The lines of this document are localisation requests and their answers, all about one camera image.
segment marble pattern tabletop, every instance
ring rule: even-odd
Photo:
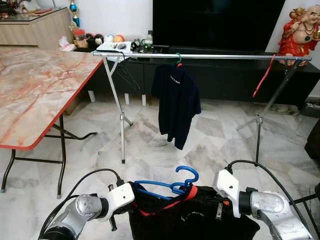
[[[86,52],[0,52],[0,148],[33,149],[101,64]]]

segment white wall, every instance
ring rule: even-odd
[[[52,0],[36,0],[41,7],[52,7]],[[153,0],[75,0],[80,17],[80,27],[93,34],[122,34],[126,40],[144,38],[152,29]],[[55,0],[58,7],[69,6],[69,0]],[[292,9],[320,4],[320,0],[286,0],[276,23],[267,52],[277,52],[283,26],[291,19]],[[310,51],[312,64],[320,69],[320,43],[315,51]],[[320,98],[320,81],[310,93],[310,97]]]
[[[285,0],[283,9],[279,16],[279,19],[275,25],[274,31],[270,38],[269,44],[266,47],[266,52],[277,52],[279,49],[278,42],[281,40],[281,35],[283,33],[283,27],[286,23],[290,22],[289,13],[292,9],[302,7],[308,8],[312,5],[320,4],[320,0]],[[320,69],[320,42],[317,44],[314,51],[310,51],[310,56],[312,57],[311,63]],[[309,97],[320,98],[320,81],[314,87]]]

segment marble tile floor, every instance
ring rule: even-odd
[[[98,132],[86,140],[66,140],[67,165],[65,168],[62,198],[86,173],[99,168],[112,168],[126,181],[155,180],[181,182],[191,175],[175,172],[179,165],[187,165],[199,172],[197,185],[211,186],[216,172],[233,160],[255,159],[256,126],[251,124],[236,131],[235,128],[252,119],[257,106],[236,101],[201,100],[202,113],[193,120],[183,150],[167,142],[159,133],[158,105],[141,106],[139,98],[131,98],[124,105],[126,116],[133,126],[125,125],[126,164],[121,164],[121,136],[119,113],[111,95],[96,96],[97,101],[82,101],[71,115],[64,117],[68,131],[83,136]],[[267,166],[286,187],[294,199],[314,193],[320,182],[320,164],[309,158],[304,150],[306,139],[317,119],[302,115],[268,114],[267,117],[286,126],[281,129],[266,127],[262,130],[260,163]],[[11,151],[0,149],[0,177],[9,163]],[[44,138],[31,151],[17,151],[17,156],[61,160],[60,139]],[[60,165],[16,161],[8,176],[6,193],[0,194],[0,233],[4,240],[36,240],[43,221],[61,201],[56,199]],[[280,188],[260,168],[251,164],[235,164],[234,175],[241,189],[253,187],[259,191],[277,191]],[[101,172],[90,176],[76,193],[101,193],[114,176]],[[167,189],[150,187],[151,191],[174,196]],[[308,202],[313,217],[320,227],[320,203]],[[316,238],[303,205],[299,208],[307,219],[311,233]],[[80,240],[132,239],[128,214],[115,217],[118,230],[111,232],[109,222],[89,222]],[[268,228],[258,221],[261,230],[256,240],[272,239]]]

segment green hanger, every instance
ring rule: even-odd
[[[182,57],[181,57],[180,53],[177,52],[176,54],[179,55],[179,57],[180,57],[180,60],[176,61],[176,64],[179,64],[179,63],[181,63]]]

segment television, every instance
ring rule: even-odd
[[[153,45],[264,52],[284,3],[153,0]]]

